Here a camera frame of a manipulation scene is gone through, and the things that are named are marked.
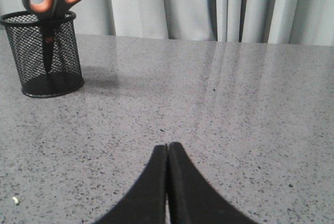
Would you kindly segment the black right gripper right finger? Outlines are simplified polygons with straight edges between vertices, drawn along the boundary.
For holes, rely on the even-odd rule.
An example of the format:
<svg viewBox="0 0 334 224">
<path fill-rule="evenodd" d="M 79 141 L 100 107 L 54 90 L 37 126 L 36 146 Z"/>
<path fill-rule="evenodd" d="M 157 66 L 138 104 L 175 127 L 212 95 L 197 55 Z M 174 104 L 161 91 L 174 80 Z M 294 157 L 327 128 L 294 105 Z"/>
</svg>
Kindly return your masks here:
<svg viewBox="0 0 334 224">
<path fill-rule="evenodd" d="M 169 144 L 167 185 L 171 223 L 255 223 L 216 192 L 181 143 Z"/>
</svg>

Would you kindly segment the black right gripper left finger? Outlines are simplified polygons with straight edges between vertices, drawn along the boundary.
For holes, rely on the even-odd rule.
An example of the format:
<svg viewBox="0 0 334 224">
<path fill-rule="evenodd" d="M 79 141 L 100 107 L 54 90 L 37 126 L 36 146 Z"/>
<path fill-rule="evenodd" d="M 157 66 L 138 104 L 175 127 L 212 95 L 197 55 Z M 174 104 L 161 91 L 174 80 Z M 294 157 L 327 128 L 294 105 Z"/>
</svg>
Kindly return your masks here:
<svg viewBox="0 0 334 224">
<path fill-rule="evenodd" d="M 155 146 L 131 189 L 97 223 L 165 223 L 167 159 L 167 147 Z"/>
</svg>

